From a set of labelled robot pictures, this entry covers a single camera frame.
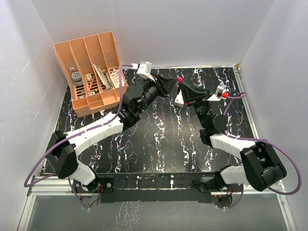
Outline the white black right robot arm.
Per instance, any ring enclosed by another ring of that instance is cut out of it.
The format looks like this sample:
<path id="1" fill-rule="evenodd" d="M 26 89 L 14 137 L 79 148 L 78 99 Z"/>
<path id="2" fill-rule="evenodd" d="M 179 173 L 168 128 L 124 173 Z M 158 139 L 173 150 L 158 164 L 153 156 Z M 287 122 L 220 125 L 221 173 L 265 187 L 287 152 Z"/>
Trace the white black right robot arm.
<path id="1" fill-rule="evenodd" d="M 240 159 L 242 166 L 226 166 L 214 173 L 214 177 L 200 185 L 211 190 L 225 191 L 233 184 L 251 185 L 261 192 L 287 176 L 287 171 L 274 148 L 261 141 L 233 139 L 225 134 L 228 119 L 213 114 L 207 90 L 185 90 L 184 103 L 193 106 L 202 129 L 203 144 L 223 150 Z"/>

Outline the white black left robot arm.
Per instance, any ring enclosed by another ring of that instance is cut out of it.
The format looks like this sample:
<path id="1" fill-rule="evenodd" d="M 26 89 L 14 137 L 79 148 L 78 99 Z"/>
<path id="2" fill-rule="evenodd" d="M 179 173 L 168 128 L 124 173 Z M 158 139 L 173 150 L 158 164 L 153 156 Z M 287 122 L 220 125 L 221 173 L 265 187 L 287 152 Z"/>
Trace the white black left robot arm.
<path id="1" fill-rule="evenodd" d="M 156 99 L 167 97 L 180 78 L 153 75 L 143 85 L 131 84 L 121 95 L 118 107 L 105 117 L 66 135 L 60 131 L 52 134 L 46 159 L 59 179 L 70 178 L 79 182 L 88 192 L 96 192 L 100 178 L 93 168 L 81 163 L 78 155 L 93 144 L 121 133 L 140 120 L 140 114 Z"/>

